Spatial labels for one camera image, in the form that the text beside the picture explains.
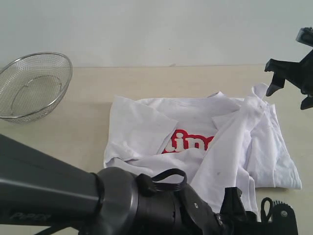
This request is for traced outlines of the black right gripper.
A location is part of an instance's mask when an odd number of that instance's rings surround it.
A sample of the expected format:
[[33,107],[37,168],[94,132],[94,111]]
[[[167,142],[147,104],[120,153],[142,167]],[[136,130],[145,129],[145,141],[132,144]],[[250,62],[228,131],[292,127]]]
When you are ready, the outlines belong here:
[[265,65],[265,72],[274,72],[272,81],[266,91],[266,96],[273,95],[284,88],[285,78],[278,73],[292,73],[291,83],[300,89],[307,97],[302,100],[300,109],[313,107],[313,51],[311,50],[300,62],[280,61],[269,59]]

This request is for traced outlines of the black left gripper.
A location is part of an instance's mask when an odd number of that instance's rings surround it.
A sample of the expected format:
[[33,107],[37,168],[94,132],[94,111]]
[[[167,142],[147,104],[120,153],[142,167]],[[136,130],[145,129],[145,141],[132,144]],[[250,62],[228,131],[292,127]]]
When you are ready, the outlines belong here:
[[225,188],[219,213],[209,207],[204,220],[204,235],[261,235],[262,224],[256,214],[246,211],[241,201],[242,192],[237,187]]

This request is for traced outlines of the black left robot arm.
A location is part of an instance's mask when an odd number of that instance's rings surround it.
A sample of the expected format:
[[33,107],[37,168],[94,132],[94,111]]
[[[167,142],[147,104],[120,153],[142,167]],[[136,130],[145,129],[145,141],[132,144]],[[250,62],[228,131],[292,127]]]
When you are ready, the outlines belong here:
[[229,189],[214,213],[187,184],[167,183],[117,167],[88,173],[6,136],[0,138],[0,222],[43,226],[44,235],[72,227],[81,235],[251,235],[256,217]]

